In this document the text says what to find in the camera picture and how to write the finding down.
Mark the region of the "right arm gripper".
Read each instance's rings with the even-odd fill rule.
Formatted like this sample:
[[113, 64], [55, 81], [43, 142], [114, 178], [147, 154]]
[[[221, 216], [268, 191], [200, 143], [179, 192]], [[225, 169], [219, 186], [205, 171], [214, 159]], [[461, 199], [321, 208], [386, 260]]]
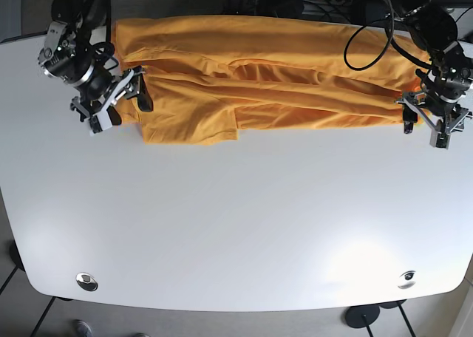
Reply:
[[90, 119], [94, 114], [107, 112], [113, 126], [120, 126], [122, 118], [115, 109], [121, 98], [137, 100], [142, 112], [154, 110], [153, 100], [144, 82], [144, 68], [141, 66], [126, 70], [121, 76], [112, 75], [103, 67], [91, 67], [86, 72], [86, 81], [78, 81], [74, 87], [80, 92], [71, 100], [69, 108], [80, 115], [80, 121]]

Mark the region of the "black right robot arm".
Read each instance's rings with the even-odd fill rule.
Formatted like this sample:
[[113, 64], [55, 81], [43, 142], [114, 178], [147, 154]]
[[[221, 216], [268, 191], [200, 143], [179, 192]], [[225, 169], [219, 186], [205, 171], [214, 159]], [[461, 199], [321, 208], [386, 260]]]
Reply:
[[136, 99], [143, 112], [153, 110], [142, 67], [112, 74], [119, 63], [111, 42], [111, 0], [53, 0], [51, 15], [38, 65], [48, 77], [78, 90], [69, 108], [91, 133], [121, 125], [115, 106], [122, 98]]

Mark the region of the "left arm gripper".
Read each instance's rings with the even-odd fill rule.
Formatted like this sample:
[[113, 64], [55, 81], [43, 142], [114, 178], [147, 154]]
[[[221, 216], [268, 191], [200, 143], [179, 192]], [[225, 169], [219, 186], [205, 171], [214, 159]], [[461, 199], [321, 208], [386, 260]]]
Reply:
[[457, 98], [449, 99], [425, 86], [420, 91], [404, 91], [395, 101], [402, 107], [404, 134], [411, 134], [414, 126], [422, 120], [430, 129], [440, 126], [450, 136], [463, 132], [466, 119], [472, 119], [472, 111], [460, 105], [460, 101], [472, 94], [472, 87], [459, 91]]

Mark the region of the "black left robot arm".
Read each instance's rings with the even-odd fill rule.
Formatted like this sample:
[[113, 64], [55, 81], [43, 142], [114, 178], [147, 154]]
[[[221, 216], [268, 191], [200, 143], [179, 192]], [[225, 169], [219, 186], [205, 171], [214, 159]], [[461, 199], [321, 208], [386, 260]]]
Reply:
[[[472, 0], [384, 0], [386, 45], [418, 66], [420, 90], [404, 92], [397, 100], [403, 108], [404, 133], [423, 120], [431, 129], [431, 145], [447, 149], [452, 133], [464, 129], [472, 112], [459, 104], [472, 90], [472, 58], [466, 56], [458, 39], [457, 23], [447, 7], [470, 7]], [[394, 38], [400, 21], [415, 45], [429, 55], [429, 62], [409, 54]]]

